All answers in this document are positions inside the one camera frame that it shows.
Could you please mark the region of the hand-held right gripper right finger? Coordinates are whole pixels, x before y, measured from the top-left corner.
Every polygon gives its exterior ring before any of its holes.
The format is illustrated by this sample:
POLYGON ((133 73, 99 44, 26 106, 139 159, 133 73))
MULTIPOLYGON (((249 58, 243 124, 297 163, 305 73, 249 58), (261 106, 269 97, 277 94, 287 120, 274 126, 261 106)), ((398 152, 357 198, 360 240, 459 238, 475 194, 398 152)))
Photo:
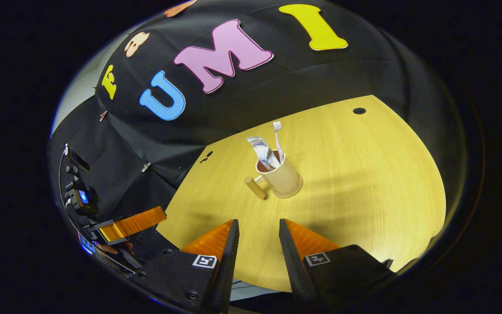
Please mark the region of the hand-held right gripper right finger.
POLYGON ((359 245, 340 247, 289 219, 279 222, 292 294, 301 307, 346 307, 396 278, 359 245))

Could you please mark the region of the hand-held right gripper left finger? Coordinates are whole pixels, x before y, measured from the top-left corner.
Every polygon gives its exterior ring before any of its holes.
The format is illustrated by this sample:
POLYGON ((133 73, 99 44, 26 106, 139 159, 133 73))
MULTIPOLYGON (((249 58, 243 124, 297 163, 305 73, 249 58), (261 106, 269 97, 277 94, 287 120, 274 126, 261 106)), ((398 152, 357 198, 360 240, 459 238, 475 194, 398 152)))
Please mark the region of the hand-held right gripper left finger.
POLYGON ((231 219, 217 254, 163 249, 132 277, 134 288, 178 314, 227 314, 239 243, 239 223, 231 219))

